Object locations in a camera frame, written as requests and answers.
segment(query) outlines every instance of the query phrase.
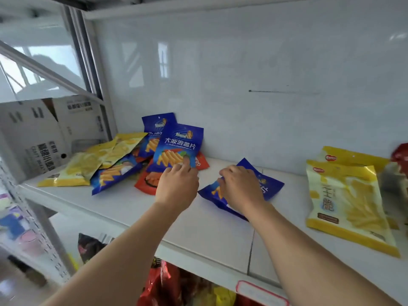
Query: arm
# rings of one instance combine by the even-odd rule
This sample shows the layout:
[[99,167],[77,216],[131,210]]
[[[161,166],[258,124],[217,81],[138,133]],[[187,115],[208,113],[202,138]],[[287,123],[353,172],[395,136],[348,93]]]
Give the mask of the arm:
[[149,210],[44,305],[136,305],[161,239],[197,195],[197,174],[196,169],[190,168],[189,160],[183,166],[167,168]]
[[265,202],[253,171],[229,166],[220,174],[221,192],[262,237],[293,305],[399,305]]

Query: chip bag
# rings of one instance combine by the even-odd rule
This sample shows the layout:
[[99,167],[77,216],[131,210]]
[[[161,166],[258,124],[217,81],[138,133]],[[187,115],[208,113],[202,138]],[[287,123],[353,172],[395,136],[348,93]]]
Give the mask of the chip bag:
[[306,226],[400,257],[374,166],[307,161],[313,211]]
[[164,126],[168,122],[176,123],[177,121],[174,113],[144,116],[142,120],[145,125],[144,131],[147,132],[147,135],[140,144],[139,156],[147,158],[155,153]]
[[180,123],[168,123],[163,129],[159,144],[153,156],[148,172],[164,172],[176,163],[182,163],[183,157],[190,158],[191,167],[196,167],[195,158],[200,151],[204,129]]
[[116,134],[116,145],[106,157],[99,169],[108,169],[119,159],[130,153],[147,133],[136,132],[128,134]]
[[[270,200],[285,185],[279,180],[273,179],[258,172],[245,158],[239,161],[237,166],[243,166],[246,169],[253,170],[255,176],[259,180],[259,186],[262,189],[264,194],[263,198],[266,201]],[[198,194],[200,194],[204,199],[213,202],[218,208],[228,211],[229,213],[248,221],[247,218],[245,218],[241,213],[237,212],[228,205],[227,200],[221,193],[220,184],[217,181],[205,188],[202,188],[200,191],[198,191]]]
[[316,160],[320,162],[334,162],[335,164],[348,166],[373,165],[377,174],[384,171],[385,166],[390,163],[389,159],[330,146],[324,146]]
[[92,175],[116,145],[116,139],[76,153],[65,168],[38,183],[38,187],[89,186]]
[[127,154],[109,169],[97,170],[91,178],[92,195],[95,195],[139,172],[144,167],[143,162],[137,162],[133,154]]
[[[195,167],[197,168],[197,170],[205,170],[210,167],[206,158],[201,152],[199,152],[196,156]],[[135,187],[146,194],[156,195],[157,185],[159,184],[159,179],[162,174],[163,173],[159,172],[146,172],[146,170],[144,170],[140,174]]]

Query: red price tag holder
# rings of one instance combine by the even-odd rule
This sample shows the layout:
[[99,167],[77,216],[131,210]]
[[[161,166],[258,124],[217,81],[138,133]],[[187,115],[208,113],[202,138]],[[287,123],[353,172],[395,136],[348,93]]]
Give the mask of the red price tag holder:
[[288,299],[258,287],[245,280],[240,280],[235,287],[238,294],[246,296],[266,306],[290,306]]

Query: yellow cheese snack bag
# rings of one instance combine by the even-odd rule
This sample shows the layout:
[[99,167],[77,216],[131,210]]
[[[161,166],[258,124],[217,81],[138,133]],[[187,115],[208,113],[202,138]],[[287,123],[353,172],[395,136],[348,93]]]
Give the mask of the yellow cheese snack bag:
[[38,187],[89,186],[92,175],[98,170],[116,145],[116,138],[76,153],[65,168],[40,181]]
[[313,211],[306,226],[400,257],[374,166],[307,161]]
[[390,159],[376,157],[365,153],[356,153],[354,151],[330,146],[324,146],[322,148],[317,160],[320,162],[328,161],[350,166],[373,165],[377,174],[381,173],[385,166],[390,163]]
[[147,133],[145,132],[116,134],[116,146],[105,158],[99,169],[109,169],[113,164],[130,153],[146,135]]

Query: product logo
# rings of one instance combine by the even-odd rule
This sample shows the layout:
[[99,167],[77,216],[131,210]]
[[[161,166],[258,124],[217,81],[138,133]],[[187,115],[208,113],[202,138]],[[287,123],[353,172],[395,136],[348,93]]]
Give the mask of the product logo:
[[155,123],[155,127],[156,128],[162,128],[166,125],[167,119],[163,118],[162,120],[160,120],[158,123]]
[[314,170],[316,173],[324,173],[324,169],[319,169],[318,167],[314,167],[313,170]]
[[192,139],[193,138],[193,132],[192,131],[187,131],[187,134],[181,134],[181,133],[177,132],[176,136],[182,137],[182,138]]
[[325,158],[326,158],[327,161],[336,161],[336,159],[337,159],[336,156],[332,156],[330,154],[328,154]]

